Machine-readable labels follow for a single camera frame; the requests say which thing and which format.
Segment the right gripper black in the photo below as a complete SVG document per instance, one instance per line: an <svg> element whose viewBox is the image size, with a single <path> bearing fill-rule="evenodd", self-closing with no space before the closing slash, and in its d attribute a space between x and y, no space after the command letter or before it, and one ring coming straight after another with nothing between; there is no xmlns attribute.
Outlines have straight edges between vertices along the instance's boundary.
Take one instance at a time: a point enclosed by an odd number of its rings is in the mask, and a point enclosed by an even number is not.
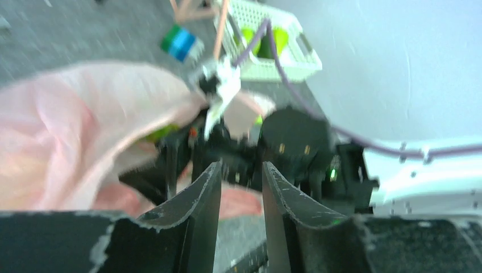
<svg viewBox="0 0 482 273"><path fill-rule="evenodd" d="M212 272L221 201L221 179L251 186L256 145L246 135L234 139L221 118L204 140L207 111L158 141L166 198L139 221L158 233L155 272ZM192 183L180 193L178 180Z"/></svg>

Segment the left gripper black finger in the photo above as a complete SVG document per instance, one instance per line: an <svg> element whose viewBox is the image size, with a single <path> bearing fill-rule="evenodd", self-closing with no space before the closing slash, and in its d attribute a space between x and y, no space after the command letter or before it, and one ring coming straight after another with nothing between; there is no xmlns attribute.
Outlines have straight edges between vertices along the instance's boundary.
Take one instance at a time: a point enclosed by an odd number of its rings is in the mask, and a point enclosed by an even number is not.
<svg viewBox="0 0 482 273"><path fill-rule="evenodd" d="M304 235L333 226L346 218L315 201L291 184L271 163L264 162L263 201L270 272L306 272Z"/></svg>

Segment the green fake fruit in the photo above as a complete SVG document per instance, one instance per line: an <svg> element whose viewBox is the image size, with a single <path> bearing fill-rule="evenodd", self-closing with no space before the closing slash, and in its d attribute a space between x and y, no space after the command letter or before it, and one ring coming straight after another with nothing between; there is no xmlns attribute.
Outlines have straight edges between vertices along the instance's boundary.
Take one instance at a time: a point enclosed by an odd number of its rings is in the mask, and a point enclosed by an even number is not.
<svg viewBox="0 0 482 273"><path fill-rule="evenodd" d="M144 137L144 140L150 143L157 143L159 140L163 139L171 132L177 131L178 129L179 129L178 125L170 124L148 134L147 136Z"/></svg>

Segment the pink plastic bag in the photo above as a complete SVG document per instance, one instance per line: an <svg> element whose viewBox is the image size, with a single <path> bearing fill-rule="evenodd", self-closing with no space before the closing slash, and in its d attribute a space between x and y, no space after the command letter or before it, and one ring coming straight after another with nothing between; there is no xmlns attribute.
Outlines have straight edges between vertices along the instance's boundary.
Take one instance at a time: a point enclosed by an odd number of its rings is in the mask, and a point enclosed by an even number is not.
<svg viewBox="0 0 482 273"><path fill-rule="evenodd" d="M155 157L142 137L186 125L205 99L145 63L88 62L1 90L1 209L122 210L154 203L119 179Z"/></svg>

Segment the dark green fake avocado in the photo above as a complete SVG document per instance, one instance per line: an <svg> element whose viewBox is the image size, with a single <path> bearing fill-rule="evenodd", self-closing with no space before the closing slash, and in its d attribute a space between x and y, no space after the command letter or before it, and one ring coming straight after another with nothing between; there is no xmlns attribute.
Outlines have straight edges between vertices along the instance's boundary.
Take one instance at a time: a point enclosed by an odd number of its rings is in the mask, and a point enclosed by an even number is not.
<svg viewBox="0 0 482 273"><path fill-rule="evenodd" d="M262 59L274 59L271 49L271 39L268 35L264 35L261 39L257 56Z"/></svg>

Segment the green fake pear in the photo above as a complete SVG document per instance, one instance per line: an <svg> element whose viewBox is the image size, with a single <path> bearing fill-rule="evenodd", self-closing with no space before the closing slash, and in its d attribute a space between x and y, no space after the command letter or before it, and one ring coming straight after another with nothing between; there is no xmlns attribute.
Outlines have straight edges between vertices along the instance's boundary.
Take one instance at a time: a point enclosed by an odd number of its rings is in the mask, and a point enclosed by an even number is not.
<svg viewBox="0 0 482 273"><path fill-rule="evenodd" d="M273 29L273 38L276 45L277 56L280 57L283 50L288 45L289 34L285 29L281 27L275 27Z"/></svg>

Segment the green fake apple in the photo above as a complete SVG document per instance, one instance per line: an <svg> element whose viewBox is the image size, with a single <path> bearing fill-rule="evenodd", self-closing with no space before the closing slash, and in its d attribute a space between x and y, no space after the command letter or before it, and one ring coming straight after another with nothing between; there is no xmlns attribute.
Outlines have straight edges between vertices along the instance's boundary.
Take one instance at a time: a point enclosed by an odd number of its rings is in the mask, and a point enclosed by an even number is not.
<svg viewBox="0 0 482 273"><path fill-rule="evenodd" d="M242 37L244 37L245 41L246 41L246 44L249 44L252 40L252 38L254 37L255 35L255 31L251 28L247 28L247 27L244 27L241 29L241 33L242 33ZM234 41L235 41L235 45L237 47L240 47L241 45L241 39L238 38L238 37L234 37ZM253 50L252 50L252 53L257 56L258 53L259 53L259 50L260 50L260 47L261 47L261 41L259 40L256 45L254 46Z"/></svg>

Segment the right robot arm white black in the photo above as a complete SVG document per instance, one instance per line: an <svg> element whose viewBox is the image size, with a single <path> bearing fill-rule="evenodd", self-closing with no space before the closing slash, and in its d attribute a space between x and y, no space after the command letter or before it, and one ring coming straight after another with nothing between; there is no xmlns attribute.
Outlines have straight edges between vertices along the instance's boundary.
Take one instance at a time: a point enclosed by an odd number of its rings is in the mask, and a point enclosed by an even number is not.
<svg viewBox="0 0 482 273"><path fill-rule="evenodd" d="M327 121L291 107L264 116L255 143L233 140L227 127L209 138L203 166L225 162L226 180L261 191L260 163L269 161L315 200L350 200L360 213L481 214L481 155L469 149L431 151L336 144Z"/></svg>

